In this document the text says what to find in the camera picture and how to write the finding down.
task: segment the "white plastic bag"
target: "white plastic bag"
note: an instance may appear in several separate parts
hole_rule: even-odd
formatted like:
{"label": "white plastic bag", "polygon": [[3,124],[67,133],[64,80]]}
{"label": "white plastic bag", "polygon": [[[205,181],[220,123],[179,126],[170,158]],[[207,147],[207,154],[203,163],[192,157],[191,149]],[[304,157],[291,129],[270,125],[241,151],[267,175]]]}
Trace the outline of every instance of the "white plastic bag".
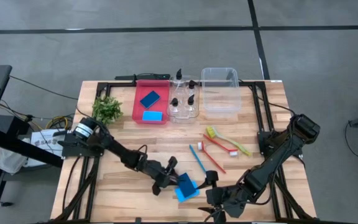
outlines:
{"label": "white plastic bag", "polygon": [[[30,139],[23,139],[24,142],[30,143]],[[0,147],[0,169],[10,173],[17,173],[20,168],[25,164],[27,158]]]}

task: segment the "red tray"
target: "red tray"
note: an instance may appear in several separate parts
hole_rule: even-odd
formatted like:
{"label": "red tray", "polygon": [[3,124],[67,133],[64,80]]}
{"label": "red tray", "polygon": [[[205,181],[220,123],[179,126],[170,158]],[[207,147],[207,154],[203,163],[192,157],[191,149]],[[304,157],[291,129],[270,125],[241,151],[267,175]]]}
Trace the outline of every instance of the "red tray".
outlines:
{"label": "red tray", "polygon": [[[160,95],[160,99],[146,109],[140,101],[153,90]],[[169,120],[167,115],[168,98],[169,80],[137,80],[132,119],[138,124],[165,124]],[[144,111],[162,112],[162,121],[143,121]]]}

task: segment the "wooden table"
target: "wooden table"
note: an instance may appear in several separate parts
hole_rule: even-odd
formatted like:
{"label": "wooden table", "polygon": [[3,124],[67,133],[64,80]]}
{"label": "wooden table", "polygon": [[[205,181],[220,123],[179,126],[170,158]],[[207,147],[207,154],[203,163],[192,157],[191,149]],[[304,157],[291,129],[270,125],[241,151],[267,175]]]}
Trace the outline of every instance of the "wooden table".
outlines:
{"label": "wooden table", "polygon": [[[86,114],[92,113],[97,84],[98,82],[94,81],[82,84],[78,109]],[[269,102],[288,107],[282,82],[266,81],[266,87]],[[234,184],[247,169],[264,161],[259,154],[257,143],[258,125],[252,92],[247,87],[241,87],[242,108],[235,117],[210,119],[200,102],[200,115],[194,124],[168,122],[165,125],[139,125],[131,118],[135,87],[113,87],[111,96],[123,102],[121,110],[124,112],[123,117],[109,126],[114,138],[128,149],[138,149],[141,145],[147,144],[149,159],[160,161],[163,166],[167,165],[171,156],[175,156],[178,160],[178,165],[175,168],[177,173],[187,172],[191,179],[197,181],[198,185],[204,181],[204,173],[189,150],[189,144],[196,148],[197,142],[204,140],[206,150],[226,170],[227,174],[218,171],[218,186]],[[260,101],[260,106],[266,122],[262,101]],[[271,106],[270,109],[275,129],[277,131],[284,130],[290,119],[289,112],[275,106]],[[82,117],[83,115],[76,112],[74,123],[79,122]],[[230,157],[222,149],[205,141],[202,136],[203,133],[206,133],[206,127],[210,125],[215,126],[226,137],[243,144],[252,153],[252,156],[247,157],[240,152],[239,157]],[[229,148],[233,147],[226,143],[224,145]],[[217,170],[202,152],[198,152],[198,156],[207,170]],[[74,160],[75,158],[65,159],[51,218],[57,217],[62,212],[63,194]],[[81,164],[80,159],[71,177],[66,204],[70,202],[77,191]],[[316,216],[303,165],[295,158],[290,157],[284,163],[283,168],[289,191],[307,213]],[[99,165],[91,221],[134,222],[135,217],[141,217],[143,222],[202,222],[208,216],[206,212],[197,209],[198,207],[210,207],[206,203],[205,189],[200,191],[198,197],[178,203],[173,186],[162,189],[159,196],[154,196],[151,189],[152,184],[153,180],[148,176],[125,168],[117,156],[105,151]],[[282,196],[278,189],[277,193],[281,203],[282,216],[285,216]],[[268,196],[269,190],[267,189],[259,201],[265,201]],[[83,218],[85,214],[86,199],[87,192],[81,204],[80,218]],[[228,222],[274,220],[271,202],[263,206],[246,205],[244,213],[238,219],[226,216]]]}

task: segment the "potted plant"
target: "potted plant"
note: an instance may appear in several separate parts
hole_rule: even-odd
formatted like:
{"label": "potted plant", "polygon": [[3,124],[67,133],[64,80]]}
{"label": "potted plant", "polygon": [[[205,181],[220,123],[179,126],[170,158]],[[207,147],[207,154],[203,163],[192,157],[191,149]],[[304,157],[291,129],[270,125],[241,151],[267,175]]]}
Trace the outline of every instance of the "potted plant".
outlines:
{"label": "potted plant", "polygon": [[92,106],[93,118],[105,125],[109,125],[122,116],[121,105],[122,103],[118,102],[115,97],[97,97]]}

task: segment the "blue toothbrush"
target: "blue toothbrush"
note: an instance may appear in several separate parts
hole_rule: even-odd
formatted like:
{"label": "blue toothbrush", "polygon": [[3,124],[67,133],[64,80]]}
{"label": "blue toothbrush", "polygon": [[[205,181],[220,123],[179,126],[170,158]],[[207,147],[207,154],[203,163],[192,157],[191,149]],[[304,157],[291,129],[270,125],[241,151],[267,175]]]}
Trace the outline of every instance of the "blue toothbrush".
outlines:
{"label": "blue toothbrush", "polygon": [[189,146],[190,146],[190,150],[191,150],[191,152],[193,153],[194,157],[196,157],[196,160],[197,160],[198,164],[200,165],[200,167],[202,168],[202,170],[204,171],[204,173],[206,173],[206,170],[205,170],[203,164],[201,163],[199,157],[197,156],[196,152],[194,151],[193,146],[191,146],[191,145],[189,145]]}

